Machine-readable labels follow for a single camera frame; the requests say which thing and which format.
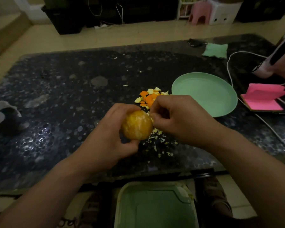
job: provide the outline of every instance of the green cloth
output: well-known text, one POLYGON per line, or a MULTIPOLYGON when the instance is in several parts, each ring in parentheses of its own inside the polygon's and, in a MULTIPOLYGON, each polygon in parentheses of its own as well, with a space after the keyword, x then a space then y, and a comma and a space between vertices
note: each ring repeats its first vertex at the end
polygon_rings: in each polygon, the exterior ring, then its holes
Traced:
POLYGON ((205 52, 202 54, 202 56, 227 58, 227 49, 228 49, 228 44, 218 45, 218 44, 208 43, 205 52))

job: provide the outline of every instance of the black table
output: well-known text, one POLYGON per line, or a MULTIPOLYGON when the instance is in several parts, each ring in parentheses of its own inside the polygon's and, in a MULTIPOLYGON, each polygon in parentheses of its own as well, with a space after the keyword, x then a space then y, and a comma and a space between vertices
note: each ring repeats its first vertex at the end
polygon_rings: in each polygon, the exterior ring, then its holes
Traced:
MULTIPOLYGON (((268 56, 274 50, 270 42, 252 34, 207 41, 228 43, 228 56, 240 50, 268 56)), ((0 100, 16 106, 22 114, 16 119, 20 123, 18 134, 0 133, 0 191, 34 185, 81 145, 115 102, 133 104, 140 91, 148 88, 171 92, 173 81, 189 72, 211 73, 229 82, 227 61, 202 57, 204 50, 205 46, 192 48, 186 41, 175 41, 21 58, 0 84, 0 100)), ((238 94, 244 93, 249 83, 284 81, 278 77, 260 80, 250 74, 260 61, 262 58, 250 54, 232 57, 230 71, 238 94)), ((285 139, 285 116, 263 118, 285 139)), ((285 162, 285 146, 241 103, 217 120, 285 162)), ((204 150, 176 145, 169 136, 167 141, 171 142, 168 147, 156 141, 157 152, 153 144, 141 143, 137 154, 120 161, 95 181, 224 169, 204 150), (162 151, 174 155, 165 153, 159 158, 162 151)))

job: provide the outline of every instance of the pink plastic stool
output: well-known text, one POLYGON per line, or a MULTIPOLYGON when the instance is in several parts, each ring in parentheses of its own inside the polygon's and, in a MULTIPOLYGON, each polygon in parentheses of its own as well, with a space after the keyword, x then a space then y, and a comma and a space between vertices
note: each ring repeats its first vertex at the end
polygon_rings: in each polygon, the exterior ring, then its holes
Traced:
POLYGON ((211 4, 208 2, 198 2, 195 3, 191 9, 189 22, 192 25, 196 25, 198 23, 198 19, 201 17, 205 17, 205 24, 209 24, 210 16, 211 16, 211 4))

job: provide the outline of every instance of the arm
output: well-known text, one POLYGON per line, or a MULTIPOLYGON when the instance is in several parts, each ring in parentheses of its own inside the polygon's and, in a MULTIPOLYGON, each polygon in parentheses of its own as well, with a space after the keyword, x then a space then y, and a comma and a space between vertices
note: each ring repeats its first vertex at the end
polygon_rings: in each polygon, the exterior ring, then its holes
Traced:
POLYGON ((156 128, 214 155, 267 227, 285 227, 283 163, 218 123, 190 96, 159 96, 150 113, 156 128))
POLYGON ((139 141, 122 144, 119 138, 126 114, 136 110, 140 107, 115 104, 78 150, 0 215, 0 228, 56 227, 86 179, 137 152, 139 141))

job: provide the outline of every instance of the person's left hand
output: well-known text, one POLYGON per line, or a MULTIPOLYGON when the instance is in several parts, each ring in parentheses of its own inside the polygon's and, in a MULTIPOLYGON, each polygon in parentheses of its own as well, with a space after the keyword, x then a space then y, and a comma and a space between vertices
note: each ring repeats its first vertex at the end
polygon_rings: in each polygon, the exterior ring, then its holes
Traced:
POLYGON ((122 144, 119 130, 126 115, 139 106, 116 103, 106 113, 84 143, 68 157, 76 171, 86 177, 112 168, 117 162, 137 152, 139 140, 122 144))

